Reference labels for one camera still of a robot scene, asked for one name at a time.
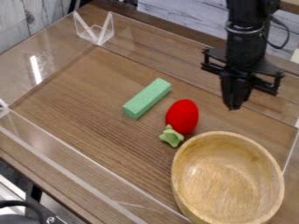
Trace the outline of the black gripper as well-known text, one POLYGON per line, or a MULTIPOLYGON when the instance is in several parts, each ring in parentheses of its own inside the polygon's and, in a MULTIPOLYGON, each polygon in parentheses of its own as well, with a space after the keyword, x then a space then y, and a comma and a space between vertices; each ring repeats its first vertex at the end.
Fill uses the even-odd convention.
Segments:
POLYGON ((252 89, 277 94, 281 69, 265 59, 267 25, 240 27, 225 25, 224 49, 205 48, 201 69, 220 77, 221 98, 229 110, 240 109, 252 89))

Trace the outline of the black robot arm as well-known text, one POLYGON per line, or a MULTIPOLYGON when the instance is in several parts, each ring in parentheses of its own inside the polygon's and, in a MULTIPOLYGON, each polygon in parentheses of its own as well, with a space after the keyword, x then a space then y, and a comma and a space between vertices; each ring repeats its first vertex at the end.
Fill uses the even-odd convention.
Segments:
POLYGON ((221 99, 229 110, 237 110, 248 100, 252 89, 277 95, 284 71, 265 58, 267 46, 281 49, 268 41, 271 23, 288 27, 273 14, 280 0, 227 0, 227 44, 224 49, 205 48, 201 69, 220 79, 221 99))

